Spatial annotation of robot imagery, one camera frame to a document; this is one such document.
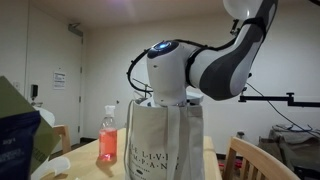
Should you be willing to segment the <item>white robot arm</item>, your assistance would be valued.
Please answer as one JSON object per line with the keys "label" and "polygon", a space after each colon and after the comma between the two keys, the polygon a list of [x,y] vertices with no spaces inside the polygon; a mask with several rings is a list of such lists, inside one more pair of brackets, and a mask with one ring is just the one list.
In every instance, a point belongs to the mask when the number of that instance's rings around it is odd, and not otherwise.
{"label": "white robot arm", "polygon": [[278,0],[223,0],[227,12],[242,25],[220,47],[190,40],[161,41],[131,61],[147,61],[153,100],[160,106],[187,101],[186,88],[199,89],[214,100],[239,95],[264,43],[278,8]]}

